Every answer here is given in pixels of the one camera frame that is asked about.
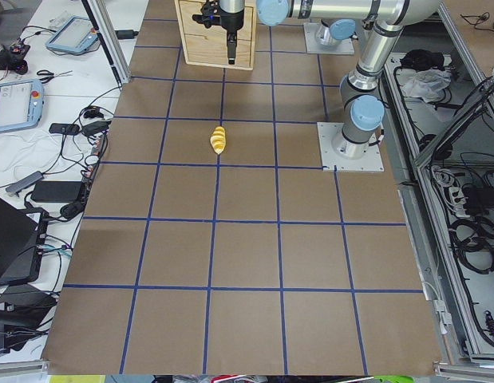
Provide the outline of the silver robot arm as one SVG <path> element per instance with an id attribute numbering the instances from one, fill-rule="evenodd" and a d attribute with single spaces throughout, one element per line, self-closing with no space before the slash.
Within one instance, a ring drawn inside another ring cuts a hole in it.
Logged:
<path id="1" fill-rule="evenodd" d="M 439 1 L 257 1 L 259 20 L 276 26 L 287 18 L 347 18 L 373 22 L 367 45 L 355 69 L 342 80 L 346 112 L 342 130 L 331 141 L 334 151 L 347 159 L 364 156 L 369 141 L 385 115 L 384 105 L 372 92 L 383 66 L 407 25 L 437 11 Z"/>
<path id="2" fill-rule="evenodd" d="M 333 46 L 351 38 L 355 33 L 356 22 L 353 19 L 322 19 L 315 33 L 320 45 Z"/>

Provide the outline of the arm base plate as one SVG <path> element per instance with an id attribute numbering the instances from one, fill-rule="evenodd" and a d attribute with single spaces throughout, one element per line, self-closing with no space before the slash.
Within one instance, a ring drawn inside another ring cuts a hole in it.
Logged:
<path id="1" fill-rule="evenodd" d="M 352 36 L 356 23 L 353 19 L 338 19 L 331 23 L 307 22 L 303 25 L 306 51 L 315 54 L 354 55 Z"/>
<path id="2" fill-rule="evenodd" d="M 353 144 L 342 135 L 343 123 L 318 122 L 318 142 L 325 172 L 383 172 L 376 134 L 367 143 Z"/>

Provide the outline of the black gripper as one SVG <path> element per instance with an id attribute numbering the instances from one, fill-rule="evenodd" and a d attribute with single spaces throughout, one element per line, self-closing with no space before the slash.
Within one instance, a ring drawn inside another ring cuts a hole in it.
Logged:
<path id="1" fill-rule="evenodd" d="M 227 60 L 234 65 L 237 50 L 237 33 L 243 28 L 244 0 L 206 1 L 198 14 L 192 15 L 192 20 L 207 29 L 221 26 L 227 33 Z"/>

